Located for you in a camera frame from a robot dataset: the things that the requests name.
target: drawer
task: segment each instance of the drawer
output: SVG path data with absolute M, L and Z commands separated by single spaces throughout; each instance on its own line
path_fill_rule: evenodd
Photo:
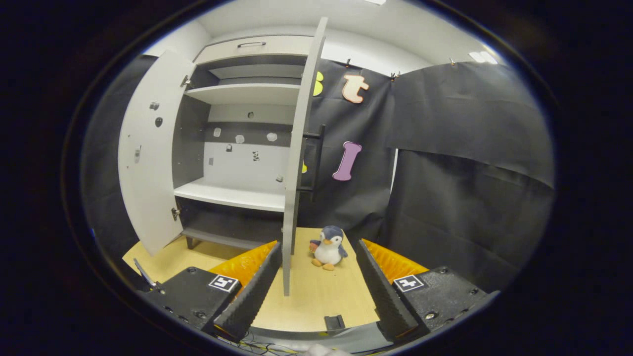
M 269 35 L 247 37 L 205 47 L 195 60 L 197 65 L 248 56 L 307 56 L 312 37 Z

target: cabinet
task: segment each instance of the cabinet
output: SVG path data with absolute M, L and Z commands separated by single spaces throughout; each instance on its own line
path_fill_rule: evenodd
M 147 71 L 125 112 L 118 172 L 150 254 L 180 234 L 241 248 L 277 239 L 288 295 L 304 128 L 326 23 L 312 37 L 212 44 L 193 62 L 166 51 Z M 192 86 L 197 73 L 215 81 Z

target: open cabinet door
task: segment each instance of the open cabinet door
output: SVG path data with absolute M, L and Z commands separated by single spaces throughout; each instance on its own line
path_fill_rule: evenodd
M 312 94 L 315 88 L 317 64 L 321 58 L 321 51 L 325 42 L 325 26 L 327 18 L 323 17 L 316 28 L 314 39 L 310 45 L 308 59 L 301 76 L 301 87 L 294 112 L 292 134 L 290 140 L 290 155 L 288 157 L 288 173 L 285 184 L 284 227 L 282 243 L 282 265 L 284 270 L 284 295 L 290 295 L 290 256 L 294 245 L 294 233 L 297 228 L 297 211 L 299 208 L 299 192 L 297 188 L 301 182 L 303 167 L 303 153 L 305 144 L 303 133 L 306 121 L 310 117 Z
M 165 51 L 127 106 L 118 145 L 125 209 L 139 240 L 155 255 L 182 232 L 173 194 L 172 141 L 176 114 L 195 64 Z

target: stuffed penguin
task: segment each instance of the stuffed penguin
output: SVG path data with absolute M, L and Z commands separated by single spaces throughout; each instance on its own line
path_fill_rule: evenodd
M 312 264 L 325 270 L 334 270 L 334 265 L 339 263 L 348 253 L 342 246 L 343 230 L 338 226 L 326 226 L 321 231 L 321 240 L 310 240 L 311 246 L 316 246 L 312 251 L 315 254 Z

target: white ceiling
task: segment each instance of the white ceiling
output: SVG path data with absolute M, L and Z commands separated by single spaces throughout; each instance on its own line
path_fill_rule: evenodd
M 472 61 L 484 51 L 477 39 L 417 4 L 387 0 L 233 0 L 198 18 L 212 37 L 258 27 L 316 26 L 326 16 L 329 29 L 355 32 L 418 55 L 431 64 Z M 499 62 L 501 59 L 491 53 Z

